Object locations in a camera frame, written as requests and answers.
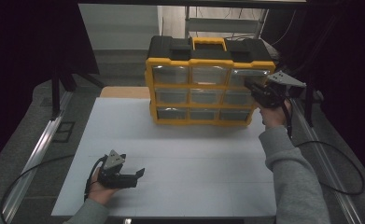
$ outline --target dark background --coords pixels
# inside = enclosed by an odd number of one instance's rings
[[[297,11],[291,30],[274,45],[281,52],[280,66],[286,65],[300,80],[307,80],[299,68],[331,13]],[[293,11],[271,10],[263,39],[277,41],[292,16]],[[365,1],[351,1],[345,8],[310,71],[324,95],[321,108],[327,119],[365,166]]]
[[[54,73],[99,73],[77,2],[0,0],[0,152]]]

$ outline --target white board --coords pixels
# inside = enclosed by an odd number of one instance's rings
[[[79,4],[79,9],[94,50],[147,50],[160,34],[157,6]]]
[[[115,149],[127,154],[122,174],[146,171],[136,188],[114,195],[110,216],[273,216],[263,131],[258,110],[248,127],[157,125],[149,100],[97,98],[52,215],[75,214],[92,166]]]

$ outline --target human hand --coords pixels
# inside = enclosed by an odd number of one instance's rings
[[[90,198],[102,205],[106,205],[107,202],[112,197],[112,195],[119,189],[108,189],[108,188],[102,186],[97,181],[99,172],[100,172],[100,168],[97,168],[95,170],[94,175],[91,177],[90,192],[89,192],[88,198]]]
[[[287,110],[290,114],[290,109],[291,109],[290,101],[285,100],[284,104],[287,107]],[[281,106],[277,108],[265,108],[258,102],[256,102],[256,105],[260,109],[260,113],[263,118],[263,124],[266,126],[266,129],[284,125],[284,123],[286,122],[286,117]]]

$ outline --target gray sleeve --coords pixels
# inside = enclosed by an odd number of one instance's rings
[[[260,135],[266,166],[274,174],[276,223],[330,223],[316,173],[292,145],[283,126]]]
[[[64,224],[101,224],[105,223],[108,209],[103,205],[87,199],[77,213]]]

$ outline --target aluminum rail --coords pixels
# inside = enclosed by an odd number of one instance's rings
[[[61,120],[63,119],[63,114],[65,109],[72,98],[72,92],[67,91],[63,98],[61,99],[60,105],[60,115],[55,120],[50,120],[48,125],[45,128],[45,131],[42,133],[39,141],[37,142],[33,153],[31,154],[28,162],[25,164],[24,169],[21,173],[24,173],[31,167],[38,165],[42,162],[43,157],[46,154],[46,151],[51,143],[51,140],[56,133]],[[10,192],[7,200],[4,204],[3,214],[7,223],[10,223],[11,220],[16,215],[18,208],[20,207],[21,201],[24,198],[25,193],[27,192],[30,184],[35,176],[36,169],[24,175],[19,182],[16,183],[13,190]]]
[[[294,113],[298,117],[302,127],[304,129],[305,134],[307,135],[310,141],[318,141],[319,138],[316,135],[316,131],[314,128],[310,127],[307,123],[306,119],[304,118],[303,109],[300,102],[296,100],[291,100]],[[330,162],[330,159],[326,153],[325,148],[322,147],[320,144],[314,144],[314,152],[318,158],[318,161],[325,173],[326,178],[328,179],[331,186],[336,189],[341,189],[346,191],[342,181],[340,180],[339,176],[337,175],[333,165]],[[363,223],[362,219],[359,217],[359,213],[357,208],[354,206],[354,203],[351,200],[351,197],[339,192],[334,192],[337,200],[339,201],[340,206],[343,209],[344,215],[350,224],[359,224]]]

